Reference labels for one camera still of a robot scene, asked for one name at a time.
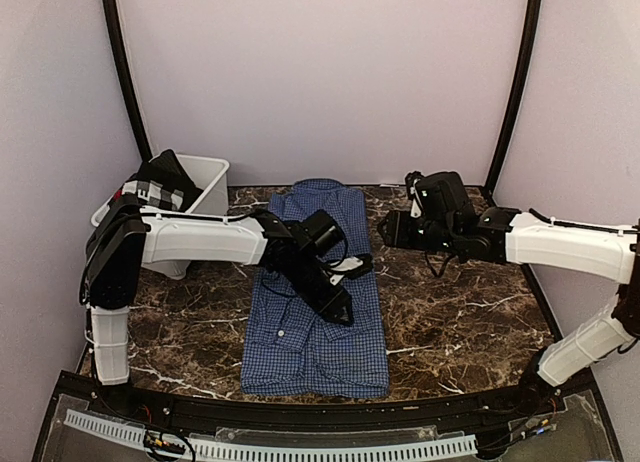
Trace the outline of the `blue checked long sleeve shirt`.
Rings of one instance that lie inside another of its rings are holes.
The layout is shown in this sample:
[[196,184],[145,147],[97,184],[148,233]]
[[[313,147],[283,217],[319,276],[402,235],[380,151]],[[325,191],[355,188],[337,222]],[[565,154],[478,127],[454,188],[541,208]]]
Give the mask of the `blue checked long sleeve shirt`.
[[[344,231],[345,242],[325,257],[371,253],[364,194],[332,179],[296,182],[272,195],[269,211],[283,220],[302,221],[319,209]],[[282,276],[259,268],[254,275],[241,369],[241,389],[261,396],[325,396],[371,399],[389,392],[385,334],[373,271],[345,279],[354,323],[324,321]]]

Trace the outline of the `white plastic bin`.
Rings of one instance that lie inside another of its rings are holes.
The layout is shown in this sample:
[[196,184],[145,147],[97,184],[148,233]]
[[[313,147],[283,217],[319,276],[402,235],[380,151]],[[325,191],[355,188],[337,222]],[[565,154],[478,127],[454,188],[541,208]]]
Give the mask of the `white plastic bin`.
[[[202,193],[190,203],[186,213],[225,215],[229,209],[227,171],[230,164],[225,159],[177,153],[176,158],[186,174]],[[167,260],[143,263],[142,267],[180,280],[186,276],[189,260]]]

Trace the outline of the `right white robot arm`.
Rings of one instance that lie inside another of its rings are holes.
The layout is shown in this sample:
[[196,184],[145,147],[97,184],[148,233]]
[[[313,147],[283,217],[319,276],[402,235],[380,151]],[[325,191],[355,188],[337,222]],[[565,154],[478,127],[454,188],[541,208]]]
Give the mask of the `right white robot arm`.
[[516,387],[510,406],[534,414],[549,387],[639,337],[639,229],[545,218],[530,210],[491,207],[480,215],[455,212],[416,216],[390,211],[378,225],[388,247],[443,252],[460,261],[544,265],[583,272],[618,284],[616,295],[571,334],[533,361],[533,377]]

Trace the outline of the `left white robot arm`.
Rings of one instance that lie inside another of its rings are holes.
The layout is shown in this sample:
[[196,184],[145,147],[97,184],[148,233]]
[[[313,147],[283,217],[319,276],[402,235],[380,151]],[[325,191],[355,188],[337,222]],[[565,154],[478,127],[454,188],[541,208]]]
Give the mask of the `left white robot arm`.
[[216,217],[137,206],[112,208],[90,238],[79,299],[89,311],[87,338],[93,370],[103,385],[101,399],[120,418],[141,409],[140,394],[126,383],[128,314],[143,265],[167,261],[222,261],[276,272],[323,320],[350,326],[352,298],[342,287],[359,264],[331,265],[323,256],[346,240],[324,210],[302,221],[284,221],[260,210],[244,216]]

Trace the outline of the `black white patterned shirt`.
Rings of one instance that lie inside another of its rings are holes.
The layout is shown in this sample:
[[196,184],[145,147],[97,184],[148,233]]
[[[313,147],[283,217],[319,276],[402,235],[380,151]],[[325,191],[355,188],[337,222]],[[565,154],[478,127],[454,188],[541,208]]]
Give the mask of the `black white patterned shirt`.
[[[186,174],[172,149],[143,162],[118,190],[122,191],[122,196],[135,195],[142,206],[174,212],[185,212],[186,207],[202,193]],[[112,197],[107,202],[109,207],[116,202]]]

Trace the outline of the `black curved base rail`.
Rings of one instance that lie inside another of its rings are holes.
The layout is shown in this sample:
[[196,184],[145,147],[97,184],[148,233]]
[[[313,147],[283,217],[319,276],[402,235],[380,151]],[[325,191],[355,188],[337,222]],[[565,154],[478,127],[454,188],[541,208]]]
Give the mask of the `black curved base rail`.
[[109,413],[116,395],[122,395],[131,413],[141,416],[149,409],[154,424],[177,431],[189,429],[211,433],[222,427],[291,429],[293,431],[411,428],[430,424],[438,429],[480,431],[480,439],[493,446],[505,442],[507,421],[519,417],[515,411],[517,386],[438,398],[391,402],[269,403],[222,400],[193,393],[183,395],[125,384],[107,389],[106,401],[93,398],[95,384],[88,376],[63,371],[50,397],[31,460],[44,458],[45,445],[53,429],[54,412],[63,396],[87,403],[99,413]]

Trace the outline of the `right black frame post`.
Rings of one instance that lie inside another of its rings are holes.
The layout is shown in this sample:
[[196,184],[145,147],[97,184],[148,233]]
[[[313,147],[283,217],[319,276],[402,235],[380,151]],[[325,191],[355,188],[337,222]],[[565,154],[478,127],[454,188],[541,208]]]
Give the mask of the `right black frame post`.
[[527,0],[523,29],[509,97],[485,182],[483,193],[493,198],[505,165],[523,99],[543,0]]

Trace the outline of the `black frame post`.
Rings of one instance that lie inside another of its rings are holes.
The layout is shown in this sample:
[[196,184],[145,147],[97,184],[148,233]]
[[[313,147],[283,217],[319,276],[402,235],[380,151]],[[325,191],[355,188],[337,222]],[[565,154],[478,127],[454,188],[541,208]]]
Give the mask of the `black frame post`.
[[114,67],[129,124],[138,154],[142,161],[147,162],[153,157],[152,149],[146,134],[142,113],[138,104],[137,94],[132,79],[124,43],[118,2],[117,0],[101,1]]
[[509,97],[485,182],[483,193],[493,198],[505,165],[523,99],[543,0],[527,0],[523,29]]

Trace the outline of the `left black frame post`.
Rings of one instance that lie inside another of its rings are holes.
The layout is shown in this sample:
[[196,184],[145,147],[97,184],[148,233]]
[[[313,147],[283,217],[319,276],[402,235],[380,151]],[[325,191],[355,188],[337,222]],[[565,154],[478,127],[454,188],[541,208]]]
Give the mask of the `left black frame post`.
[[138,104],[137,94],[132,79],[124,43],[118,2],[117,0],[101,1],[114,67],[129,124],[138,154],[142,161],[147,162],[153,157],[152,149],[146,134],[142,113]]

